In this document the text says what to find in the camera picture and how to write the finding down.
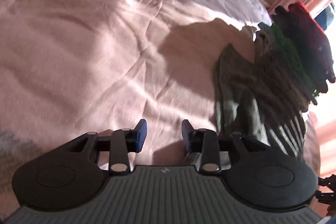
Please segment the grey-blue garment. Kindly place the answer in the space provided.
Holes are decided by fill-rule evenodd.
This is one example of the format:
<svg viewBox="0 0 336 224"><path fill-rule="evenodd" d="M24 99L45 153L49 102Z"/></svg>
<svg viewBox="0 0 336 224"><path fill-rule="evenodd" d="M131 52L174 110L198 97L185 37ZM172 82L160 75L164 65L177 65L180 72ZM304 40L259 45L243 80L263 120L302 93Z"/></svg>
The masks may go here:
<svg viewBox="0 0 336 224"><path fill-rule="evenodd" d="M252 63L228 44L214 66L217 132L238 131L303 159L306 126L268 62Z"/></svg>

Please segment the pink grey bed quilt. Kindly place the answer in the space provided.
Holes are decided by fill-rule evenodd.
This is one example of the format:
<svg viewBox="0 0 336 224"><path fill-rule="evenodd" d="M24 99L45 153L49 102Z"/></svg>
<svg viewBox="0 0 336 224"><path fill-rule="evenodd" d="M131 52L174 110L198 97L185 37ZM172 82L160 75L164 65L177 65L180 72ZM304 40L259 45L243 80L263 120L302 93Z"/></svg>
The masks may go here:
<svg viewBox="0 0 336 224"><path fill-rule="evenodd" d="M298 160L217 132L215 63L270 25L259 0L1 0L1 222L313 223L307 133Z"/></svg>

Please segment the grey folded garment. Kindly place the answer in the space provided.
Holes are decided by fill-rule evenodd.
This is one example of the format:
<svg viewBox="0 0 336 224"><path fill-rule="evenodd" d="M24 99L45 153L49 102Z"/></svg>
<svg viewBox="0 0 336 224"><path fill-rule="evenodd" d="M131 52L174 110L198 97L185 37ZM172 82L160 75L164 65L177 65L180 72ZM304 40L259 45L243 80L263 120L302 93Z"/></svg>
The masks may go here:
<svg viewBox="0 0 336 224"><path fill-rule="evenodd" d="M295 77L295 73L286 65L281 55L272 48L274 35L271 31L259 30L256 32L255 47L256 59L268 62L270 67L275 70L281 85L292 104L301 112L308 111L309 105L316 102L315 97L308 91L307 87Z"/></svg>

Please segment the green folded garment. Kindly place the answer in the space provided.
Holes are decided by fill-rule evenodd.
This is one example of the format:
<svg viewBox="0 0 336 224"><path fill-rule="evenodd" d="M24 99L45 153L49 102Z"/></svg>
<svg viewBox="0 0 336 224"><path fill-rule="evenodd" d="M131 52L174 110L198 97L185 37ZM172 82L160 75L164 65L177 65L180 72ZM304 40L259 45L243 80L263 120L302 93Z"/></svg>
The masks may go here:
<svg viewBox="0 0 336 224"><path fill-rule="evenodd" d="M314 96L319 96L320 92L315 87L311 78L306 74L301 59L297 53L294 43L290 38L287 38L281 28L273 23L270 26L270 31L274 35L274 41L272 42L272 48L278 52L286 65L288 65L291 70L295 73L295 77L304 84L308 91Z"/></svg>

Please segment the black folded garment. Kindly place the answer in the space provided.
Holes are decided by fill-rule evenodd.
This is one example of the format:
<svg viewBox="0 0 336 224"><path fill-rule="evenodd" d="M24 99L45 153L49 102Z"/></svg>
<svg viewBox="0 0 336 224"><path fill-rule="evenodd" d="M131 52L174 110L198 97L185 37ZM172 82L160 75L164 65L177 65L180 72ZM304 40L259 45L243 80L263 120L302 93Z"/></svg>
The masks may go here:
<svg viewBox="0 0 336 224"><path fill-rule="evenodd" d="M282 6L277 6L274 12L273 21L281 28L282 33L293 42L303 69L310 77L315 90L326 93L328 91L326 79L317 67L318 63L315 61L313 51L309 48L305 31L299 26L297 19Z"/></svg>

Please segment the red knitted folded garment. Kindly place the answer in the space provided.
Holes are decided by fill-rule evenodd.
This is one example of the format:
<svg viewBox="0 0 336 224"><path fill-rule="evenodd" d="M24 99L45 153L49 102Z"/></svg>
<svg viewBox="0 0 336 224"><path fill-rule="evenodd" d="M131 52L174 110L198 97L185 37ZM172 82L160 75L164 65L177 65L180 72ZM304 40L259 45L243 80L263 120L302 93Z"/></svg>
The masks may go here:
<svg viewBox="0 0 336 224"><path fill-rule="evenodd" d="M315 58L321 64L326 78L330 83L335 83L331 48L323 29L310 16L303 3L292 3L288 6L288 10L290 15L297 20L299 27L305 31L309 48L314 52Z"/></svg>

